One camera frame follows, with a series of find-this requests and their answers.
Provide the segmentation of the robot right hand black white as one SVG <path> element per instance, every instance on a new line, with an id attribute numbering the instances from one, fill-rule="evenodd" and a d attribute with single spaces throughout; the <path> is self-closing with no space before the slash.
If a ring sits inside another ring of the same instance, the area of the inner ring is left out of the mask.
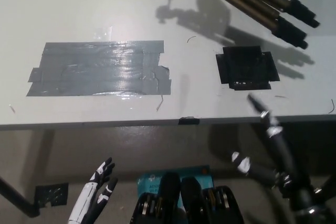
<path id="1" fill-rule="evenodd" d="M 283 128 L 269 109 L 253 94 L 247 96 L 248 101 L 260 115 L 260 121 L 265 129 L 266 139 L 262 141 L 269 156 L 273 159 L 277 168 L 269 168 L 254 164 L 249 157 L 244 157 L 240 152 L 232 152 L 231 162 L 242 174 L 249 176 L 267 187 L 274 187 L 284 181 L 285 176 L 290 179 L 299 178 L 296 161 L 283 137 Z"/>

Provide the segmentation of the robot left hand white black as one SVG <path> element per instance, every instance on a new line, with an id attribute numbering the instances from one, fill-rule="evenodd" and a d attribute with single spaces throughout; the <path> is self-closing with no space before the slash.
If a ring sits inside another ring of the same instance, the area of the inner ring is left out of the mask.
<path id="1" fill-rule="evenodd" d="M 118 179 L 110 178 L 115 163 L 109 157 L 84 185 L 69 216 L 68 223 L 95 223 L 111 197 Z"/>

